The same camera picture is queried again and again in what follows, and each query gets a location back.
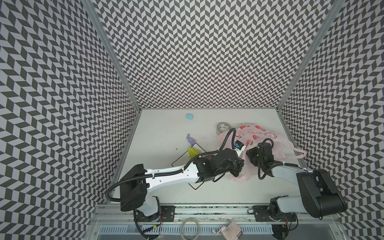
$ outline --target vent grille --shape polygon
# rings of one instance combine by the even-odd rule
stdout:
[[[153,224],[145,224],[142,229],[152,227]],[[220,224],[203,224],[200,225],[200,235],[213,235],[212,229],[217,232],[223,225]],[[258,235],[258,234],[273,234],[272,225],[270,224],[239,224],[239,227],[246,235]],[[159,230],[163,234],[179,235],[180,226],[175,224],[164,224],[160,228],[152,229],[146,234],[159,234]],[[184,226],[183,232],[185,235],[195,235],[197,233],[197,227]],[[139,234],[136,230],[136,226],[133,224],[128,225],[102,225],[99,232],[100,235],[126,235],[126,234]]]

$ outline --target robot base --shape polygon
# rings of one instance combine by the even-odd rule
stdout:
[[[160,206],[159,198],[156,197],[157,205],[159,206],[159,211],[149,217],[145,216],[142,212],[139,210],[135,210],[136,219],[138,222],[159,222],[161,220],[161,217],[164,214],[163,222],[173,222],[174,213],[175,213],[175,206]]]

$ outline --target purple toy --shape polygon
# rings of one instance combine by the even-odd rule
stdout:
[[[196,141],[192,137],[190,137],[189,134],[187,136],[187,139],[188,139],[188,142],[191,144],[191,147],[196,143]]]

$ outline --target black and white patterned wall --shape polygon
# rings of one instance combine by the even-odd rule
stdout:
[[[81,237],[134,117],[79,0],[0,1],[0,239]]]
[[[333,0],[93,0],[143,108],[275,107]]]
[[[283,109],[342,190],[351,239],[384,239],[383,24],[384,1],[346,1]]]

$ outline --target yellow toy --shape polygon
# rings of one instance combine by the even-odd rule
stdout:
[[[188,153],[189,153],[189,157],[193,158],[194,156],[198,155],[200,152],[194,148],[189,147]]]

